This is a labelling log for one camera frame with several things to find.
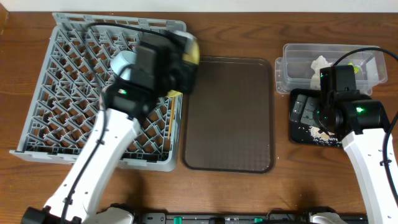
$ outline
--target plastic dish rack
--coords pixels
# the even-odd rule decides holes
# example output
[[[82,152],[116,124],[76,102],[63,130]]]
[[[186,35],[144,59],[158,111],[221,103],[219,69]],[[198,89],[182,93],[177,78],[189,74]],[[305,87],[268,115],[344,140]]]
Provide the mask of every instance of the plastic dish rack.
[[[57,26],[50,38],[21,140],[17,150],[10,153],[27,161],[72,164],[90,136],[99,109],[99,94],[88,60],[101,77],[100,85],[111,84],[115,73],[110,60],[127,47],[135,51],[134,46],[143,35],[110,26],[92,27],[84,32],[84,26],[112,22],[159,32],[186,31],[186,25],[181,21],[116,16],[53,13],[53,17]],[[182,96],[175,99],[173,118],[171,104],[171,98],[159,98],[141,134],[123,154],[119,167],[160,171],[175,168]],[[170,119],[173,128],[168,139]]]

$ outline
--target wooden table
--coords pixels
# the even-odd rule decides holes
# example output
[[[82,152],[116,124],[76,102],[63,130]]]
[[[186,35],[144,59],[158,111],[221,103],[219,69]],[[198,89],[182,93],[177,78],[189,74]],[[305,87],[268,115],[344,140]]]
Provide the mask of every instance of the wooden table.
[[[398,14],[110,15],[181,20],[198,38],[202,55],[263,58],[271,64],[287,43],[378,45],[398,52]],[[12,12],[0,36],[0,223],[19,223],[28,206],[42,207],[70,169],[26,162],[8,153],[21,136],[54,26],[51,13]],[[388,56],[386,63],[388,82],[376,86],[372,97],[384,104],[391,119],[398,110],[398,63]],[[193,171],[180,161],[172,172],[116,169],[100,208],[119,202],[136,210],[266,213],[327,205],[340,213],[365,213],[354,170],[342,149],[289,142],[288,100],[288,95],[275,92],[277,163],[270,173]],[[398,145],[398,128],[393,135]]]

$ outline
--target black cable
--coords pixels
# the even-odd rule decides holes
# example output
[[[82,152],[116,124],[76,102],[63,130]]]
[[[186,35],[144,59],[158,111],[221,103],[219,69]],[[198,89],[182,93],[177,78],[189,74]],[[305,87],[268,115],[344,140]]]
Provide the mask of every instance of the black cable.
[[[83,39],[83,44],[84,44],[85,48],[87,49],[89,46],[86,45],[85,36],[84,35],[83,35],[82,39]],[[91,159],[93,158],[95,152],[99,148],[99,146],[100,146],[100,144],[102,142],[102,139],[104,138],[106,125],[107,125],[107,122],[106,122],[107,121],[107,118],[106,118],[106,103],[105,103],[105,97],[104,97],[103,92],[101,91],[101,87],[100,87],[100,78],[98,77],[98,74],[95,72],[95,70],[94,70],[94,68],[93,68],[93,66],[91,64],[91,61],[89,59],[87,59],[87,61],[88,61],[88,66],[91,68],[91,71],[94,73],[94,80],[95,80],[95,82],[97,84],[99,97],[102,100],[102,106],[100,105],[99,109],[102,108],[102,110],[104,112],[104,121],[103,121],[103,127],[102,127],[102,130],[101,130],[101,134],[99,136],[99,139],[96,141],[96,145],[95,145],[93,151],[91,152],[90,156],[87,158],[87,161],[85,162],[85,164],[81,168],[79,174],[77,175],[75,181],[73,182],[73,185],[70,188],[68,196],[65,198],[65,201],[64,201],[65,204],[64,204],[63,209],[62,209],[60,224],[64,224],[65,223],[66,215],[67,215],[67,212],[68,212],[68,207],[69,207],[70,202],[72,201],[72,195],[75,193],[76,186],[79,183],[79,180],[80,180],[81,176],[83,175],[85,169],[87,168],[87,166],[90,163]]]
[[[363,51],[367,51],[367,50],[375,50],[375,51],[384,52],[384,53],[386,53],[386,54],[392,56],[393,58],[395,58],[395,59],[398,61],[398,56],[397,56],[396,54],[392,53],[392,52],[389,51],[389,50],[382,49],[382,48],[379,48],[379,47],[364,47],[364,48],[361,48],[361,49],[356,49],[356,50],[353,50],[353,51],[351,51],[351,52],[348,52],[347,54],[344,54],[341,58],[339,58],[339,59],[333,64],[333,66],[336,66],[339,62],[341,62],[344,58],[346,58],[347,56],[349,56],[349,55],[351,55],[351,54],[355,54],[355,53],[357,53],[357,52],[363,52]],[[386,175],[387,175],[387,180],[388,180],[388,183],[389,183],[389,185],[390,185],[392,195],[394,196],[394,199],[395,199],[396,204],[397,204],[397,206],[398,206],[398,194],[397,194],[397,189],[396,189],[396,187],[395,187],[395,185],[394,185],[394,181],[392,180],[391,171],[390,171],[390,166],[389,166],[389,160],[388,160],[388,157],[387,157],[387,144],[388,144],[388,139],[390,138],[392,129],[394,128],[394,125],[396,124],[397,119],[398,119],[398,112],[397,112],[396,116],[394,117],[394,119],[392,120],[391,125],[390,125],[390,128],[388,129],[388,132],[387,132],[386,135],[384,136],[384,140],[383,140],[383,149],[382,149],[382,153],[383,153],[383,161],[382,161],[382,164],[384,164],[384,168],[385,168],[385,170],[386,170]]]
[[[390,161],[388,160],[388,156],[387,156],[387,145],[388,145],[388,139],[390,138],[392,129],[394,129],[394,126],[396,125],[398,120],[398,112],[396,114],[396,116],[394,117],[394,119],[391,122],[390,128],[388,129],[386,135],[384,136],[384,140],[383,140],[383,166],[384,169],[386,170],[386,174],[387,174],[387,180],[388,183],[390,184],[390,188],[392,191],[392,194],[394,196],[394,199],[396,200],[396,204],[398,206],[398,195],[397,195],[397,190],[396,187],[394,185],[394,181],[392,180],[392,175],[391,175],[391,170],[390,170]]]
[[[145,33],[148,33],[148,34],[154,34],[154,35],[159,35],[161,37],[168,38],[168,37],[166,37],[166,35],[163,35],[163,34],[161,34],[159,32],[155,32],[155,31],[152,31],[152,30],[132,27],[132,26],[123,25],[123,24],[113,24],[113,23],[110,23],[110,22],[92,22],[90,24],[87,24],[86,30],[87,30],[87,28],[92,27],[92,26],[114,26],[114,27],[120,27],[120,28],[125,28],[125,29],[129,29],[129,30],[135,30],[135,31],[139,31],[139,32],[145,32]]]
[[[396,60],[398,60],[398,56],[397,56],[396,54],[392,53],[392,52],[389,51],[389,50],[382,49],[382,48],[379,48],[379,47],[364,47],[364,48],[361,48],[361,49],[356,49],[356,50],[350,51],[350,52],[348,52],[347,54],[344,54],[341,58],[339,58],[339,59],[333,64],[333,66],[336,66],[339,62],[341,62],[344,58],[346,58],[346,57],[349,56],[349,55],[352,55],[352,54],[355,54],[355,53],[358,53],[358,52],[368,51],[368,50],[375,50],[375,51],[384,52],[384,53],[386,53],[386,54],[388,54],[388,55],[391,55],[391,56],[392,56],[393,58],[395,58]]]

